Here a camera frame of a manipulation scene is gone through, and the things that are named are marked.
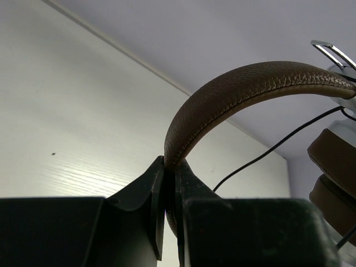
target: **white panel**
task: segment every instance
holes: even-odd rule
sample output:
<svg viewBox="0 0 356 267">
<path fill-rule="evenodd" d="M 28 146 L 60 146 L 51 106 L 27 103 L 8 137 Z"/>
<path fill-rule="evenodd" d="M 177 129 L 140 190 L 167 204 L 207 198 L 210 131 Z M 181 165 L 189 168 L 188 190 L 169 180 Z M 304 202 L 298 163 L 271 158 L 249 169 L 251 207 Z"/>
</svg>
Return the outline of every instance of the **white panel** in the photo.
<svg viewBox="0 0 356 267">
<path fill-rule="evenodd" d="M 109 196 L 163 153 L 187 96 L 40 1 L 0 1 L 0 196 Z M 188 157 L 209 186 L 266 147 L 229 123 Z M 277 154 L 222 196 L 288 197 Z M 166 231 L 164 261 L 178 266 Z"/>
</svg>

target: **black plastic object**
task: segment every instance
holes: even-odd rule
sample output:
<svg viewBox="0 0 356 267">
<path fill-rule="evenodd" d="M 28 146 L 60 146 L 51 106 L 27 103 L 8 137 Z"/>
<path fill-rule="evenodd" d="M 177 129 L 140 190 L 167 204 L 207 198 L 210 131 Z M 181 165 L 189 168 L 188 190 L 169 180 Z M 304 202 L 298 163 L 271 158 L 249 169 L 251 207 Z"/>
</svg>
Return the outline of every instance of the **black plastic object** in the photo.
<svg viewBox="0 0 356 267">
<path fill-rule="evenodd" d="M 114 196 L 1 199 L 0 266 L 156 267 L 163 158 Z"/>
<path fill-rule="evenodd" d="M 339 267 L 320 211 L 298 199 L 222 199 L 190 170 L 176 171 L 181 267 Z"/>
</svg>

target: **ear cup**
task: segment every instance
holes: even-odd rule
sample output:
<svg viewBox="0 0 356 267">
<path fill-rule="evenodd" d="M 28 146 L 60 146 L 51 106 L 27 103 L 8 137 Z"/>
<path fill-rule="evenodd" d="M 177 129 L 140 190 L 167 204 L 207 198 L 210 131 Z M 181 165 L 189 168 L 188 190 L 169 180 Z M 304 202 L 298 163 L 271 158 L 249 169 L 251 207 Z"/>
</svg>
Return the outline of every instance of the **ear cup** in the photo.
<svg viewBox="0 0 356 267">
<path fill-rule="evenodd" d="M 311 160 L 342 190 L 356 198 L 356 148 L 325 129 L 309 146 Z"/>
<path fill-rule="evenodd" d="M 339 188 L 325 174 L 318 178 L 309 198 L 341 236 L 347 234 L 356 224 L 356 199 Z M 350 243 L 356 246 L 356 236 L 350 239 Z"/>
</svg>

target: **ceiling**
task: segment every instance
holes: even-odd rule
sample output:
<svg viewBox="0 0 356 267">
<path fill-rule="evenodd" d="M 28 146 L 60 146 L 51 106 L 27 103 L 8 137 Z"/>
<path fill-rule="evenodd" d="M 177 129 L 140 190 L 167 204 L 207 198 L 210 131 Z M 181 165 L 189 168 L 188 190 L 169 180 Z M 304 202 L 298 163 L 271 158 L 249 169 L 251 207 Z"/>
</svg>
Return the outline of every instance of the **ceiling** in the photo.
<svg viewBox="0 0 356 267">
<path fill-rule="evenodd" d="M 185 90 L 262 61 L 331 65 L 310 45 L 328 41 L 356 59 L 354 0 L 57 0 Z M 288 96 L 249 107 L 233 120 L 272 146 L 309 119 L 336 106 L 320 96 Z M 309 126 L 279 150 L 287 159 L 306 148 L 341 114 Z"/>
</svg>

